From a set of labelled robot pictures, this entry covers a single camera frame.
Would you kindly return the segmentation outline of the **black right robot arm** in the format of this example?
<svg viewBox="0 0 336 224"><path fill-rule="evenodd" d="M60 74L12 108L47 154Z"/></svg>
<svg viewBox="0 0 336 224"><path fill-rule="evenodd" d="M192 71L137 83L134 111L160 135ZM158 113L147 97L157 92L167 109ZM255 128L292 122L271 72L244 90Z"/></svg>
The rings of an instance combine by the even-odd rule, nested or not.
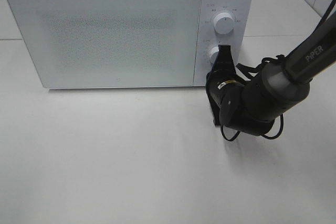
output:
<svg viewBox="0 0 336 224"><path fill-rule="evenodd" d="M241 132L269 136L275 119L303 101L310 82L335 62L335 14L323 17L313 33L288 56L265 57L256 68L234 65L229 45L220 45L217 58L206 76L206 93L214 125Z"/></svg>

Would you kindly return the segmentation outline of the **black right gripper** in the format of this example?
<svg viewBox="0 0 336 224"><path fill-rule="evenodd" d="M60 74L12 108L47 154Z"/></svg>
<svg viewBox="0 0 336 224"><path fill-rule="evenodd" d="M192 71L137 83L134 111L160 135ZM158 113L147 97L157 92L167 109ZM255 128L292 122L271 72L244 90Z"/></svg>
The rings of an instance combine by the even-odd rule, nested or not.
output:
<svg viewBox="0 0 336 224"><path fill-rule="evenodd" d="M237 75L230 45L218 45L215 64L206 76L206 94L215 126L220 126L220 109L228 88L243 86L246 81Z"/></svg>

